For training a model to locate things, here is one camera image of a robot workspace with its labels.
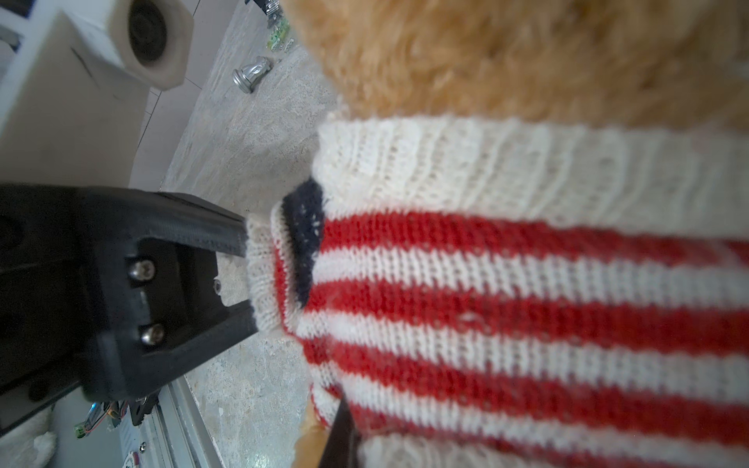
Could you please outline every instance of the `concrete textured surface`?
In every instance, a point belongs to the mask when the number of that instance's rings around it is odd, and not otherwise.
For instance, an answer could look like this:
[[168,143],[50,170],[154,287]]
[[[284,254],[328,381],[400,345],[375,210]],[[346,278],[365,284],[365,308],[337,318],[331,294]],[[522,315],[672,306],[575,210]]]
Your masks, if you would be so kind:
[[[240,3],[161,190],[267,215],[309,176],[315,129],[336,96],[298,41],[288,53],[268,52],[268,35],[260,9]],[[231,72],[257,55],[276,65],[255,93],[243,94]],[[222,300],[246,298],[241,259],[219,257],[219,266]],[[309,389],[296,341],[256,334],[186,378],[226,468],[291,464]]]

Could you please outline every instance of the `striped sweater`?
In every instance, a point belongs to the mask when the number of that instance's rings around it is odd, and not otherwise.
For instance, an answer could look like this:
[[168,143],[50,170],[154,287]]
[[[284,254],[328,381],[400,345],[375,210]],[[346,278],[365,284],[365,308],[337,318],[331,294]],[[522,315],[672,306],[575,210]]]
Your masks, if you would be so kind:
[[329,119],[248,220],[261,329],[298,338],[366,466],[749,467],[749,140]]

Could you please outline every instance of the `screw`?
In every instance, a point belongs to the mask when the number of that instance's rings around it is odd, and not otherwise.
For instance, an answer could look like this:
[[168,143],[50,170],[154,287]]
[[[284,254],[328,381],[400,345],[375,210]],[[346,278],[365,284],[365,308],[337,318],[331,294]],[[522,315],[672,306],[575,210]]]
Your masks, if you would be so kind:
[[164,327],[160,323],[155,323],[141,333],[141,342],[146,346],[156,346],[164,341]]
[[154,279],[154,276],[156,275],[156,265],[154,265],[153,261],[150,261],[147,258],[135,261],[130,265],[128,275],[136,281],[150,281]]

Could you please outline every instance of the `navy blue knit fabric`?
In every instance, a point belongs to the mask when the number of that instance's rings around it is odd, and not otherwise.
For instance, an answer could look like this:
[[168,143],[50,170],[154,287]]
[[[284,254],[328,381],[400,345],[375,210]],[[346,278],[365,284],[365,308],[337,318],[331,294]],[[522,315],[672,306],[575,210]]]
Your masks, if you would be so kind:
[[294,279],[297,284],[297,300],[302,307],[309,300],[312,287],[312,267],[315,265],[320,242],[323,237],[325,214],[323,213],[323,190],[310,178],[284,197],[281,203],[284,220],[288,227],[294,250]]

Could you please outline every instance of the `plush toy head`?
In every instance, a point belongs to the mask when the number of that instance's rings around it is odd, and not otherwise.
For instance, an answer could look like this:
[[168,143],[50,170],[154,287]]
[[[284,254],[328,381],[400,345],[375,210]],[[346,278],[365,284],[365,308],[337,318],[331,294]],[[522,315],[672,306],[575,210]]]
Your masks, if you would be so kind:
[[749,129],[742,0],[285,0],[352,116]]

